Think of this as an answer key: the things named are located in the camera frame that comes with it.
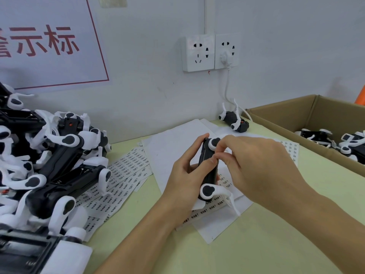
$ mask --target sign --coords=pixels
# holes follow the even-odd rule
[[[25,93],[109,81],[88,0],[0,0],[0,81]]]

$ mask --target chinese character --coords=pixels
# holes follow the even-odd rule
[[[1,57],[7,57],[7,58],[11,58],[11,55],[9,53],[9,51],[6,48],[5,44],[9,44],[6,40],[5,37],[2,37],[0,35],[0,58]]]
[[[27,32],[27,31],[35,31],[34,27],[14,27],[14,28],[9,28],[11,31],[13,32]],[[23,35],[23,36],[10,36],[11,39],[15,39],[15,40],[25,40],[28,44],[28,48],[30,50],[30,53],[27,53],[27,55],[29,57],[34,57],[35,56],[35,50],[34,47],[32,45],[32,42],[30,41],[31,39],[42,39],[42,36],[40,35]],[[41,45],[38,41],[35,43],[36,45],[38,45],[39,48],[42,49],[43,52],[47,53],[46,48],[43,47],[43,45]],[[23,43],[19,42],[18,43],[18,50],[16,51],[17,53],[21,54],[23,51]]]
[[[64,52],[65,51],[65,45],[67,45],[68,51],[66,51],[67,54],[71,55],[73,54],[73,50],[72,50],[72,46],[71,44],[74,46],[76,51],[79,51],[79,47],[76,45],[76,43],[74,41],[70,42],[70,38],[75,38],[75,35],[57,35],[56,32],[53,32],[51,30],[51,27],[49,25],[46,25],[47,27],[47,32],[44,32],[45,35],[48,35],[48,46],[50,48],[52,48],[52,46],[54,47],[54,50],[56,51],[57,55],[60,55],[60,51],[58,49],[58,43],[60,42],[58,39],[64,39],[66,42],[61,41],[61,51]],[[70,27],[56,27],[57,31],[70,31],[71,28]]]

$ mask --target forearm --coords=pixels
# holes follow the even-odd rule
[[[317,193],[281,217],[313,242],[342,272],[365,269],[365,226]]]
[[[95,274],[150,273],[162,246],[174,229],[167,209],[158,201]]]

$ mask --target cardboard box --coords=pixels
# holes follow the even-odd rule
[[[294,133],[302,128],[311,131],[326,129],[333,133],[332,139],[339,143],[343,134],[365,130],[365,106],[308,95],[247,111],[254,122],[365,177],[364,165]]]

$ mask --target table surface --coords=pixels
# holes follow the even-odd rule
[[[221,121],[214,124],[223,126]],[[284,137],[250,123],[249,132],[276,139]],[[115,161],[143,138],[112,145]],[[365,178],[300,147],[298,168],[318,193],[335,201],[365,223]],[[154,175],[133,192],[120,211],[101,226],[87,243],[94,249],[86,274],[93,273],[161,196]],[[152,273],[340,273],[307,238],[280,217],[253,204],[208,245],[192,225],[173,231]]]

